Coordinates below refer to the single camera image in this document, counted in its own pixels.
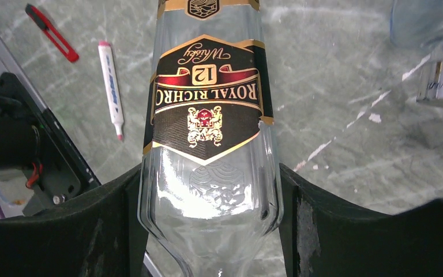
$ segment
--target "bottle label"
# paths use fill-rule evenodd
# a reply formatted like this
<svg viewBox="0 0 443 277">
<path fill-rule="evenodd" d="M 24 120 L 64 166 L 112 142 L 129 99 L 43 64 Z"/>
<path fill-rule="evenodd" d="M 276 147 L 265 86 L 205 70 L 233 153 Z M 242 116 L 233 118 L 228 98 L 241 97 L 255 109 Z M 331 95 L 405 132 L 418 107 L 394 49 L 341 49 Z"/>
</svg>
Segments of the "bottle label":
<svg viewBox="0 0 443 277">
<path fill-rule="evenodd" d="M 259 0 L 159 0 L 157 18 L 169 10 L 184 10 L 188 16 L 206 20 L 230 5 L 250 5 L 255 10 L 260 6 Z"/>
<path fill-rule="evenodd" d="M 159 60 L 149 89 L 144 154 L 164 147 L 201 165 L 273 124 L 264 44 L 202 35 Z"/>
</svg>

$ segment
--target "marble surface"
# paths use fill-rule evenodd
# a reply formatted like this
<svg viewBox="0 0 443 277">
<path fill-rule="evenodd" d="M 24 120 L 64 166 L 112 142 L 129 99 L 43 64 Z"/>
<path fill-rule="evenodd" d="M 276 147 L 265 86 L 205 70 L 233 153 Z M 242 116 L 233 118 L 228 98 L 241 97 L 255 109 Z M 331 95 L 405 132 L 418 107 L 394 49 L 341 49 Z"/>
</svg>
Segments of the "marble surface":
<svg viewBox="0 0 443 277">
<path fill-rule="evenodd" d="M 40 0 L 80 54 L 68 63 L 24 12 L 0 0 L 0 35 L 102 182 L 141 162 L 156 0 Z M 389 41 L 392 1 L 271 0 L 261 15 L 279 155 L 316 185 L 395 214 L 443 197 L 443 109 L 415 102 L 426 53 Z M 125 142 L 107 112 L 97 41 L 112 42 Z M 180 276 L 152 240 L 165 276 Z M 273 233 L 249 276 L 285 276 Z"/>
</svg>

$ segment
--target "black foam holder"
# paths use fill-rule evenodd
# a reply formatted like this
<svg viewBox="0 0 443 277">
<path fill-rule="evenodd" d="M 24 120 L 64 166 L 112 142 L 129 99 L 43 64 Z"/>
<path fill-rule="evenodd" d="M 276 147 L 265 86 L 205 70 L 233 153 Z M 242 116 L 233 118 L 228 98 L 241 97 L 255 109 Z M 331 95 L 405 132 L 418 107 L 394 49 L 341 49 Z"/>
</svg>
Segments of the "black foam holder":
<svg viewBox="0 0 443 277">
<path fill-rule="evenodd" d="M 101 185 L 52 111 L 35 101 L 17 75 L 3 72 L 0 169 L 17 168 L 30 178 L 32 162 L 43 166 L 43 172 L 32 187 L 35 194 L 23 210 L 25 215 L 52 208 L 54 196 L 69 200 Z"/>
<path fill-rule="evenodd" d="M 281 177 L 288 277 L 443 276 L 443 199 L 392 216 L 347 202 L 283 164 Z M 37 215 L 0 220 L 0 276 L 149 276 L 139 184 L 140 166 Z"/>
<path fill-rule="evenodd" d="M 150 276 L 140 169 L 34 216 L 0 220 L 0 276 Z"/>
<path fill-rule="evenodd" d="M 281 164 L 288 277 L 443 276 L 443 199 L 398 215 L 355 205 Z"/>
</svg>

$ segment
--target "red utility knife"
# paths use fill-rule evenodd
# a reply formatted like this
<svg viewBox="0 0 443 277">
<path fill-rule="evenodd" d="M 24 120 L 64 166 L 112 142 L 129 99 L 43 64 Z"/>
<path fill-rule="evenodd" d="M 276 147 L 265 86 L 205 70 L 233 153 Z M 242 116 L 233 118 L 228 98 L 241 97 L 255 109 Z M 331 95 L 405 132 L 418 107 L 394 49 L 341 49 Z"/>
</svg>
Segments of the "red utility knife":
<svg viewBox="0 0 443 277">
<path fill-rule="evenodd" d="M 62 54 L 69 60 L 75 62 L 79 59 L 79 55 L 72 49 L 70 44 L 62 37 L 62 35 L 53 27 L 50 20 L 47 19 L 43 13 L 31 4 L 27 4 L 25 8 L 26 14 L 33 19 L 38 27 L 45 33 L 45 35 L 53 42 L 53 44 L 62 52 Z"/>
</svg>

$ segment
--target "glass bottle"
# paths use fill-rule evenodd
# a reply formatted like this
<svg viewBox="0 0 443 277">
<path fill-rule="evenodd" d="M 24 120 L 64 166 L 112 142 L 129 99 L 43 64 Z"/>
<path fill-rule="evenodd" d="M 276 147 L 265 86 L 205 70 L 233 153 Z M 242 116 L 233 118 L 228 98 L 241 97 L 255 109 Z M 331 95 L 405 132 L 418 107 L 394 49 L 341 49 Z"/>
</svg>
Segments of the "glass bottle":
<svg viewBox="0 0 443 277">
<path fill-rule="evenodd" d="M 428 56 L 417 101 L 443 107 L 443 0 L 395 0 L 391 40 Z"/>
<path fill-rule="evenodd" d="M 258 0 L 160 0 L 138 218 L 185 276 L 246 276 L 283 216 Z"/>
</svg>

